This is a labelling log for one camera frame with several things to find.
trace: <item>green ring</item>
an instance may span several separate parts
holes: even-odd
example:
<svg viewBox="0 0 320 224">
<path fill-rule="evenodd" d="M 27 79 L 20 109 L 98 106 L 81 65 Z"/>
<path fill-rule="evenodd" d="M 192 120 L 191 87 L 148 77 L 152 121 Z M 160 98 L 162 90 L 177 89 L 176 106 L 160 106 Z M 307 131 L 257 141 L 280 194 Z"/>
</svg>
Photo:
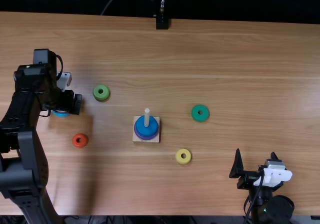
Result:
<svg viewBox="0 0 320 224">
<path fill-rule="evenodd" d="M 198 122 L 204 122 L 209 118 L 209 109 L 204 105 L 196 105 L 191 111 L 192 118 Z"/>
<path fill-rule="evenodd" d="M 110 90 L 107 86 L 105 85 L 97 85 L 93 89 L 93 96 L 95 97 L 96 100 L 98 101 L 103 101 L 106 100 L 110 95 Z"/>
</svg>

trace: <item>wood grain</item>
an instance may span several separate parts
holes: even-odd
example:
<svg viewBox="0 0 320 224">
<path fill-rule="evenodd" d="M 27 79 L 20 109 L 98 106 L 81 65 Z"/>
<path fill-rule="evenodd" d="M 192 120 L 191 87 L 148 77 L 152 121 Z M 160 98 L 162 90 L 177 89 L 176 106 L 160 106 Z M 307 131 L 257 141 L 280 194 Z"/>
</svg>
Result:
<svg viewBox="0 0 320 224">
<path fill-rule="evenodd" d="M 320 26 L 173 20 L 156 31 L 153 19 L 0 13 L 0 116 L 37 48 L 62 56 L 84 98 L 80 116 L 38 123 L 59 214 L 242 215 L 248 193 L 228 177 L 237 148 L 248 170 L 275 151 L 294 174 L 277 193 L 295 215 L 320 214 Z M 207 122 L 193 121 L 195 104 Z M 132 142 L 146 107 L 161 117 L 159 144 Z M 73 147 L 77 133 L 87 147 Z M 20 213 L 0 196 L 0 214 Z"/>
</svg>

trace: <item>wooden base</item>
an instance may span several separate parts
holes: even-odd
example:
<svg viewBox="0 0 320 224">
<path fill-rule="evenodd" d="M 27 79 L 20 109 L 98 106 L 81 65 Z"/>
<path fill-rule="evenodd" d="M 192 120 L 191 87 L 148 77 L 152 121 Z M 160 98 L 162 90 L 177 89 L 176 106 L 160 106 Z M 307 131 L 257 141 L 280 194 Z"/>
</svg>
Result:
<svg viewBox="0 0 320 224">
<path fill-rule="evenodd" d="M 140 118 L 140 116 L 135 116 L 133 118 L 133 124 L 135 124 L 135 122 Z M 158 131 L 158 134 L 156 135 L 155 138 L 151 139 L 151 140 L 142 140 L 140 139 L 139 137 L 137 137 L 137 135 L 135 134 L 135 132 L 133 132 L 133 136 L 132 136 L 132 141 L 133 142 L 155 142 L 155 143 L 159 143 L 160 142 L 160 118 L 159 117 L 155 117 L 155 120 L 158 122 L 158 125 L 159 125 L 159 131 Z"/>
</svg>

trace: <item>black background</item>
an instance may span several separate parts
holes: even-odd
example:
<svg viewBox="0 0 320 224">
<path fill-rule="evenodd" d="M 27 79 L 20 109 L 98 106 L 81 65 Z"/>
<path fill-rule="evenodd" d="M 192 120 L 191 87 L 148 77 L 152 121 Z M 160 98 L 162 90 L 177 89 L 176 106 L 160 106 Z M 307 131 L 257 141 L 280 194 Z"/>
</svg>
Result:
<svg viewBox="0 0 320 224">
<path fill-rule="evenodd" d="M 0 11 L 99 15 L 108 0 L 0 0 Z M 178 19 L 320 23 L 320 0 L 167 0 Z M 114 0 L 105 15 L 152 17 L 151 0 Z"/>
</svg>

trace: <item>yellow ring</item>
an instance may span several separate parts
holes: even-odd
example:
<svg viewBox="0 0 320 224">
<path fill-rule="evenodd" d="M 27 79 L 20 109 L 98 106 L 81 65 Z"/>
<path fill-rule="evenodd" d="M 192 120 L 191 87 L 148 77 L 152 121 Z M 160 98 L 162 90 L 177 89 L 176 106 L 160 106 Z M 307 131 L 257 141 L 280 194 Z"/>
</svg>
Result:
<svg viewBox="0 0 320 224">
<path fill-rule="evenodd" d="M 175 157 L 179 164 L 185 165 L 191 161 L 192 156 L 190 151 L 188 151 L 187 149 L 181 149 L 176 152 Z"/>
</svg>

